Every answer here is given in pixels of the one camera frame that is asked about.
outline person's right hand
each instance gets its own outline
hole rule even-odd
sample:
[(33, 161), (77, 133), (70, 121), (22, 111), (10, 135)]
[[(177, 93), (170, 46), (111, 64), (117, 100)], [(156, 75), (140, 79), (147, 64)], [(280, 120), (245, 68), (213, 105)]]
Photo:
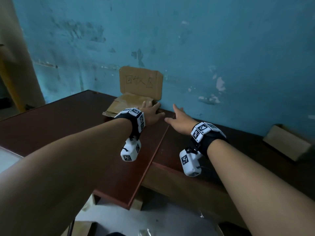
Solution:
[(181, 134), (190, 135), (193, 127), (198, 123), (196, 120), (188, 116), (183, 108), (178, 108), (173, 104), (173, 109), (176, 114), (176, 119), (165, 118), (165, 122), (170, 124), (176, 131)]

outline person's right arm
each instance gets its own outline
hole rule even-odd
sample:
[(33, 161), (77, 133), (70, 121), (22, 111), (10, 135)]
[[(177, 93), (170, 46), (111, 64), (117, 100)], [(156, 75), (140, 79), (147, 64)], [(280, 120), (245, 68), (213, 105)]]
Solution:
[[(197, 122), (174, 105), (165, 121), (189, 135)], [(315, 202), (223, 140), (207, 154), (253, 235), (315, 235)]]

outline hand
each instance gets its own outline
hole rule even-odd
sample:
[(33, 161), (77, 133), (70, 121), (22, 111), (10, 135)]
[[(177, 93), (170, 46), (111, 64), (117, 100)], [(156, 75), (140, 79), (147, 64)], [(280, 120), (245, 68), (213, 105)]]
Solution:
[(183, 108), (178, 108), (173, 104), (173, 109), (176, 114), (176, 119), (165, 118), (165, 122), (170, 124), (177, 132), (185, 135), (190, 135), (193, 127), (198, 123), (196, 120), (188, 116)]
[(155, 114), (160, 106), (161, 106), (160, 103), (157, 103), (154, 106), (152, 106), (151, 101), (149, 101), (149, 102), (144, 101), (143, 102), (140, 110), (144, 113), (144, 119), (146, 121), (146, 126), (151, 126), (151, 125), (155, 124), (157, 121), (159, 121), (159, 119), (161, 119), (165, 116), (165, 113)]

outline person's left arm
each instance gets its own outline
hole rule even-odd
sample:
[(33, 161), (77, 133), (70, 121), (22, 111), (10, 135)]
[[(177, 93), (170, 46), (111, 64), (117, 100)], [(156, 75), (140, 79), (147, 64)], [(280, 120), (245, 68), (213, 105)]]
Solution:
[[(159, 107), (150, 102), (141, 109), (146, 126), (164, 116), (155, 114)], [(50, 143), (2, 172), (2, 235), (61, 235), (100, 177), (114, 167), (111, 160), (131, 131), (130, 120), (114, 119)]]

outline blue wall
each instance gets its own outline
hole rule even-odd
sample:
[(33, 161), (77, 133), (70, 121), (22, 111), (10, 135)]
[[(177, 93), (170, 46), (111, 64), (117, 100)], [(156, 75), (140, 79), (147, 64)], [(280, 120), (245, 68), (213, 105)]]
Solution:
[(118, 96), (118, 69), (145, 67), (164, 74), (165, 109), (315, 138), (314, 0), (13, 1), (46, 102)]

